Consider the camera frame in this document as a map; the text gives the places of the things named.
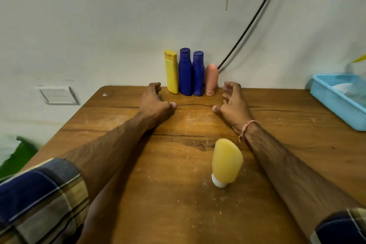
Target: black cable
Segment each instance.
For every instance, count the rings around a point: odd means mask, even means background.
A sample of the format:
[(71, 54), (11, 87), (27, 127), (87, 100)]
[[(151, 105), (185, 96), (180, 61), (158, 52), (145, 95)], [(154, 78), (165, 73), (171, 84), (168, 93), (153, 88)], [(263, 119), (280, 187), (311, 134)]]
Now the black cable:
[(248, 32), (249, 28), (251, 27), (251, 25), (253, 24), (253, 22), (255, 21), (256, 17), (259, 15), (260, 11), (262, 10), (264, 4), (266, 3), (267, 0), (263, 0), (262, 5), (259, 7), (258, 11), (255, 13), (253, 19), (250, 21), (247, 29), (245, 29), (244, 33), (242, 34), (242, 36), (239, 38), (239, 40), (236, 42), (236, 44), (234, 45), (234, 47), (232, 48), (232, 50), (229, 52), (229, 54), (226, 56), (226, 58), (221, 62), (221, 64), (217, 67), (217, 69), (219, 70), (220, 67), (223, 65), (223, 63), (225, 63), (225, 61), (227, 60), (227, 58), (230, 57), (230, 55), (232, 54), (232, 52), (235, 50), (235, 48), (238, 46), (238, 44), (240, 43), (240, 41), (244, 38), (245, 34)]

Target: wooden table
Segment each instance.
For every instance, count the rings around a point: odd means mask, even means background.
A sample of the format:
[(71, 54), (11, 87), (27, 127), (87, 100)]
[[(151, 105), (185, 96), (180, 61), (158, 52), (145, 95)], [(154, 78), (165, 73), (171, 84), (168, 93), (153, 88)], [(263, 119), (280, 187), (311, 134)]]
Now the wooden table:
[[(105, 86), (27, 166), (57, 157), (121, 125), (145, 87)], [(352, 130), (306, 90), (243, 89), (258, 122), (327, 179), (366, 204), (366, 134)], [(94, 214), (101, 243), (308, 243), (245, 143), (212, 111), (213, 97), (174, 95), (174, 115), (137, 145)], [(241, 149), (244, 164), (225, 189), (211, 181), (216, 140)]]

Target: wall switch plate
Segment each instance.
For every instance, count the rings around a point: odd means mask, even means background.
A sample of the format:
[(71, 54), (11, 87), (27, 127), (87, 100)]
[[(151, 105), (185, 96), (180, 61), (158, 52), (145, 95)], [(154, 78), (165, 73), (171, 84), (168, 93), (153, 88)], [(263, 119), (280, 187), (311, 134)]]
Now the wall switch plate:
[(73, 104), (79, 105), (73, 91), (67, 87), (36, 87), (42, 94), (47, 104)]

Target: hairy forearm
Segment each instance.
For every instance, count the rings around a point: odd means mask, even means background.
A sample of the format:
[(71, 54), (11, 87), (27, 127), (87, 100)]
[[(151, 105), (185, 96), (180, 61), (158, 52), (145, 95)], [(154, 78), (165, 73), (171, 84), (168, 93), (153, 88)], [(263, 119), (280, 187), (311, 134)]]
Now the hairy forearm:
[(361, 206), (288, 151), (258, 124), (248, 127), (245, 138), (308, 239), (328, 215)]
[(123, 125), (62, 156), (79, 169), (88, 189), (90, 202), (118, 169), (123, 167), (148, 127), (148, 118), (138, 113)]

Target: yellow object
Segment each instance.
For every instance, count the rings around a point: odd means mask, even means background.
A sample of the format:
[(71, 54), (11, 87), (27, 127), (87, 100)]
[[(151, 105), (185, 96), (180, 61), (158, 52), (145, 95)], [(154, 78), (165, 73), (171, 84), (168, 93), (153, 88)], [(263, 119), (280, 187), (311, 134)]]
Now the yellow object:
[(171, 50), (164, 50), (164, 56), (168, 90), (173, 94), (178, 94), (177, 54)]
[(352, 63), (360, 62), (360, 61), (363, 61), (363, 60), (366, 60), (366, 54), (364, 56), (361, 56), (360, 58), (352, 61)]
[(239, 148), (228, 139), (218, 139), (212, 157), (212, 181), (220, 188), (235, 181), (243, 164)]

